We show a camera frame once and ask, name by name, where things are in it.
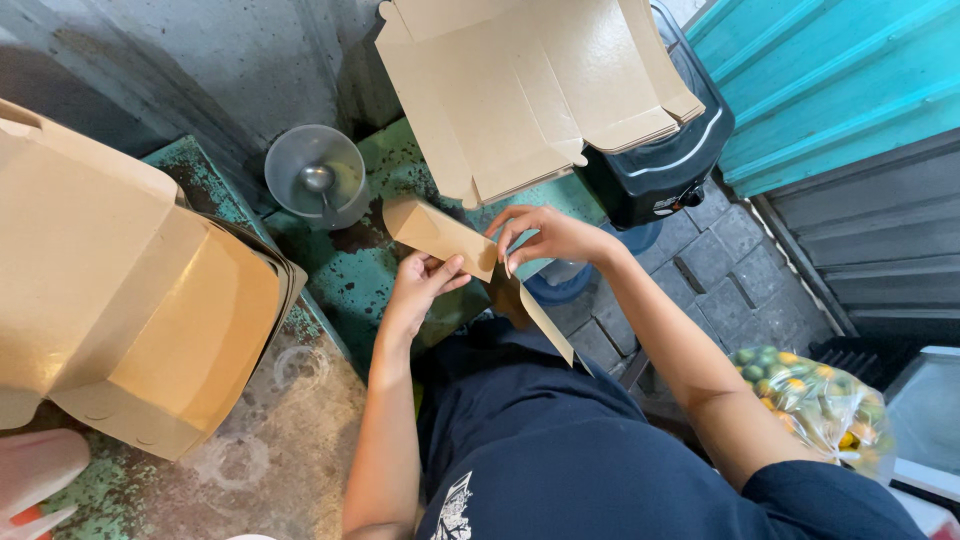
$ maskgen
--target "teal corrugated metal sheet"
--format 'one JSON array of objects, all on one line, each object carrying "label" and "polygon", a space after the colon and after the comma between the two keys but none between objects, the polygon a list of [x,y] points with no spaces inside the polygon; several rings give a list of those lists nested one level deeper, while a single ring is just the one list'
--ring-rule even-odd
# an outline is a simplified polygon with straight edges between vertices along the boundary
[{"label": "teal corrugated metal sheet", "polygon": [[741,197],[960,127],[960,0],[718,0],[687,38]]}]

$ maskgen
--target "metal spoon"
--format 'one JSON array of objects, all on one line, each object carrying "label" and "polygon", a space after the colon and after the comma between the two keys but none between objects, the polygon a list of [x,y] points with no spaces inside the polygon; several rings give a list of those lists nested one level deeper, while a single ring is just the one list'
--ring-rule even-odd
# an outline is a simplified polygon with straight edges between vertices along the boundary
[{"label": "metal spoon", "polygon": [[322,212],[324,217],[331,220],[336,219],[337,209],[330,205],[330,201],[326,198],[326,193],[336,184],[337,173],[333,172],[333,169],[326,165],[312,164],[303,167],[297,175],[297,178],[307,191],[320,193],[320,197],[324,201],[324,210]]}]

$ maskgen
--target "cardboard box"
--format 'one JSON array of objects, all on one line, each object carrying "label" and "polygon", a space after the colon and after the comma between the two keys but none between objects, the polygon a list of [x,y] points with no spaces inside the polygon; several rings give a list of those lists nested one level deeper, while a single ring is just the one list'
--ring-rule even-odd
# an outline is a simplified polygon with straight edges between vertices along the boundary
[{"label": "cardboard box", "polygon": [[473,209],[703,112],[646,0],[394,0],[376,47],[440,193]]},{"label": "cardboard box", "polygon": [[170,177],[0,101],[0,429],[47,397],[176,459],[240,396],[277,272]]},{"label": "cardboard box", "polygon": [[505,313],[518,329],[537,325],[571,367],[576,352],[516,276],[496,261],[496,243],[414,197],[383,204],[383,222],[397,242],[435,258],[464,257],[464,272],[483,282],[493,309]]}]

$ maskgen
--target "shirt graphic print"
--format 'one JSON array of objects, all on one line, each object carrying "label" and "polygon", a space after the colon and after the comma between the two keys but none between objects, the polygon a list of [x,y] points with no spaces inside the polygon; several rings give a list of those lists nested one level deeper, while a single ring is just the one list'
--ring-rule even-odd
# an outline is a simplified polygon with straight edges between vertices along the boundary
[{"label": "shirt graphic print", "polygon": [[470,520],[464,517],[464,511],[467,509],[467,499],[473,495],[467,489],[472,474],[473,471],[466,473],[446,491],[440,519],[437,520],[437,531],[430,540],[469,540]]}]

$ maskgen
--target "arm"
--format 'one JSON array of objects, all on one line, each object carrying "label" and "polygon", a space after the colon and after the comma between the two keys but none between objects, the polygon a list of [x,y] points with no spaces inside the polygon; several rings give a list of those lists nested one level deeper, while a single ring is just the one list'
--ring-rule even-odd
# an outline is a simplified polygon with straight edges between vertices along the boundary
[{"label": "arm", "polygon": [[[747,388],[723,351],[612,235],[550,207],[507,207],[494,218],[487,236],[492,237],[501,225],[497,252],[500,260],[506,258],[511,273],[534,258],[588,261],[597,267],[714,465],[734,488],[742,489],[750,476],[766,465],[817,459],[783,429]],[[529,229],[540,232],[507,258],[510,244]]]},{"label": "arm", "polygon": [[410,377],[410,345],[433,299],[461,287],[462,257],[441,262],[415,252],[396,283],[373,344],[367,403],[344,497],[349,539],[410,538],[420,489],[420,450]]}]

